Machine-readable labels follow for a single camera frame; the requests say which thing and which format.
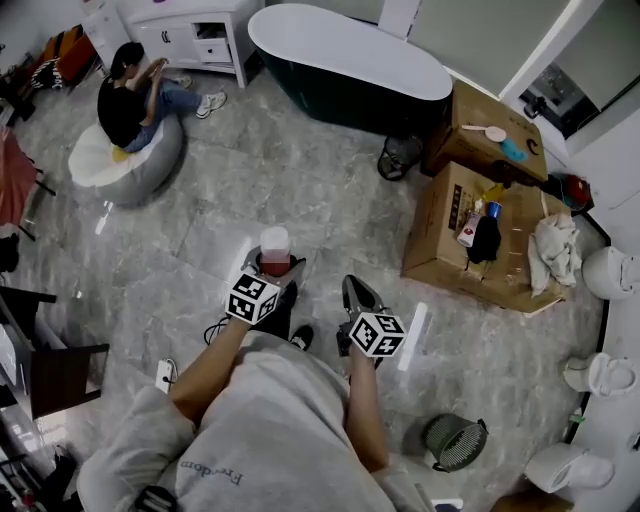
black hair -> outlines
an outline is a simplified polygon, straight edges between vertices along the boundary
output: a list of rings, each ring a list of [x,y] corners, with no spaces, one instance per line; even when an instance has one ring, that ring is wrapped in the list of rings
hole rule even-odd
[[[144,48],[140,43],[125,43],[116,52],[111,64],[111,78],[118,80],[124,75],[127,66],[136,65],[144,57]]]

cabinet door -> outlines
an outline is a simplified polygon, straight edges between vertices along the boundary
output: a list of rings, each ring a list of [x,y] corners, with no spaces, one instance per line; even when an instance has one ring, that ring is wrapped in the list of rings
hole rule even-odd
[[[175,27],[140,27],[140,42],[151,60],[164,57],[169,65],[188,67],[200,62],[191,25]]]

toilet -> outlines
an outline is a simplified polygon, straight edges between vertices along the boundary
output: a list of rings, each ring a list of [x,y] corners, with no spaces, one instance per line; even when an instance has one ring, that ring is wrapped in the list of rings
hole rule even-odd
[[[613,479],[615,466],[580,446],[557,443],[534,455],[524,474],[547,493],[563,487],[601,489]]]
[[[564,379],[576,391],[589,391],[599,397],[621,396],[636,387],[634,364],[598,352],[587,359],[572,357],[564,368]]]

blue can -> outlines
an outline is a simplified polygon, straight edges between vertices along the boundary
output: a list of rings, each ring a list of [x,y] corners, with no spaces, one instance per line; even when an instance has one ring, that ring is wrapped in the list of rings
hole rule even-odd
[[[500,217],[500,212],[502,211],[502,205],[500,203],[496,203],[495,201],[490,201],[488,211],[489,217],[493,217],[494,219],[498,220],[498,217]]]

cabinet drawer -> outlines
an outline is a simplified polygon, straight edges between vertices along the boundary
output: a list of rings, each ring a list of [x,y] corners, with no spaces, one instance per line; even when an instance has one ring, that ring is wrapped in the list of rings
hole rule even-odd
[[[224,37],[201,39],[196,41],[196,48],[202,62],[231,62],[229,46]]]

